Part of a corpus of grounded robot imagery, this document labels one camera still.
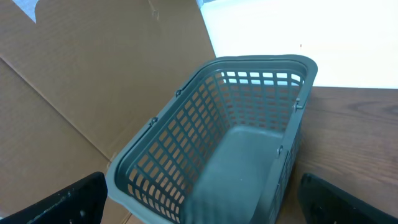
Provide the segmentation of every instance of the basket bottom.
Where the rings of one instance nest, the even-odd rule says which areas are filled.
[[[221,140],[184,202],[184,223],[249,223],[283,134],[235,126]]]

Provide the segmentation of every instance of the white backdrop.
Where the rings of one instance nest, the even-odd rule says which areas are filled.
[[[217,0],[201,12],[217,57],[301,54],[316,86],[398,88],[398,0]]]

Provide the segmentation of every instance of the wooden table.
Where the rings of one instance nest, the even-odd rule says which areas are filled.
[[[305,223],[304,172],[398,217],[398,90],[314,87],[302,133],[278,223]]]

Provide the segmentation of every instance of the basket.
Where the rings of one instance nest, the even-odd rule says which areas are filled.
[[[109,196],[146,223],[274,223],[316,74],[299,55],[208,62],[112,162]]]

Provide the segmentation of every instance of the plastic basket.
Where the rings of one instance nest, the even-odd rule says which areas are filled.
[[[112,162],[109,196],[146,223],[274,223],[316,74],[299,55],[208,62]]]

